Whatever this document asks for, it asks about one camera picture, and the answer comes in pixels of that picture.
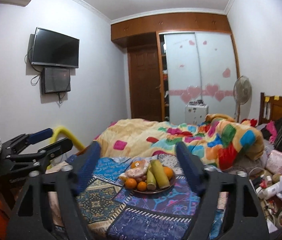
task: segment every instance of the small monitor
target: small monitor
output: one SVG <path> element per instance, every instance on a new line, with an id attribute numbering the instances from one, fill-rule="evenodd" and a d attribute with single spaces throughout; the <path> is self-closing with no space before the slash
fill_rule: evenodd
<path id="1" fill-rule="evenodd" d="M 61 33 L 36 28 L 32 65 L 78 68 L 79 41 Z"/>
<path id="2" fill-rule="evenodd" d="M 41 73 L 41 93 L 60 93 L 71 91 L 70 70 L 45 67 Z"/>

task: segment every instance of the white wall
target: white wall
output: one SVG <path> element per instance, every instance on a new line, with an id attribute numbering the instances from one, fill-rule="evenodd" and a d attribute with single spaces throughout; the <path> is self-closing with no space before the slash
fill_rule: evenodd
<path id="1" fill-rule="evenodd" d="M 282 96 L 282 0 L 235 0 L 228 13 L 240 73 L 252 83 L 241 118 L 259 117 L 260 92 Z"/>
<path id="2" fill-rule="evenodd" d="M 79 68 L 61 107 L 57 95 L 30 85 L 36 73 L 25 63 L 36 27 L 80 39 Z M 110 38 L 110 24 L 72 0 L 0 4 L 0 138 L 64 125 L 86 146 L 112 121 L 127 118 L 123 52 Z M 29 147 L 27 152 L 48 141 Z"/>

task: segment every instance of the fruit plate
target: fruit plate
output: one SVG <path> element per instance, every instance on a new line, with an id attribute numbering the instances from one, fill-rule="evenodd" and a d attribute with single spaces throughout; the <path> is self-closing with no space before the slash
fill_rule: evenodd
<path id="1" fill-rule="evenodd" d="M 158 185 L 157 185 L 155 190 L 148 190 L 148 189 L 147 189 L 146 191 L 139 191 L 139 190 L 137 190 L 137 189 L 134 189 L 133 191 L 134 191 L 134 192 L 137 192 L 137 193 L 141 193 L 141 194 L 156 194 L 156 193 L 160 193 L 160 192 L 163 192 L 163 191 L 166 191 L 166 190 L 170 189 L 170 188 L 175 184 L 175 179 L 176 179 L 176 177 L 175 177 L 175 173 L 174 173 L 174 171 L 173 171 L 173 176 L 172 176 L 172 178 L 169 180 L 170 185 L 169 185 L 168 187 L 163 188 L 163 189 L 160 189 L 160 188 L 158 187 Z"/>

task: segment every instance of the white box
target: white box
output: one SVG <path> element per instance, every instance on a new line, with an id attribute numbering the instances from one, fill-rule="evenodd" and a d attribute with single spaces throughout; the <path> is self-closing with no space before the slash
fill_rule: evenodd
<path id="1" fill-rule="evenodd" d="M 199 125 L 205 121 L 205 117 L 208 113 L 209 113 L 208 105 L 189 104 L 185 107 L 185 122 L 187 124 Z"/>

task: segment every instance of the wooden cabinet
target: wooden cabinet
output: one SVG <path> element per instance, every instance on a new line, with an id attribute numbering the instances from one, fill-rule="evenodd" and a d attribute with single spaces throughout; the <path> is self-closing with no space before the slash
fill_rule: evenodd
<path id="1" fill-rule="evenodd" d="M 198 13 L 196 16 L 196 22 L 198 30 L 215 31 L 213 14 L 210 13 Z"/>
<path id="2" fill-rule="evenodd" d="M 111 40 L 156 31 L 212 31 L 231 33 L 225 15 L 211 13 L 167 13 L 140 17 L 111 25 Z"/>
<path id="3" fill-rule="evenodd" d="M 231 33 L 228 18 L 225 15 L 213 14 L 214 26 L 217 32 Z"/>
<path id="4" fill-rule="evenodd" d="M 111 40 L 117 40 L 119 38 L 126 37 L 126 28 L 127 23 L 126 22 L 120 22 L 116 24 L 111 25 Z"/>

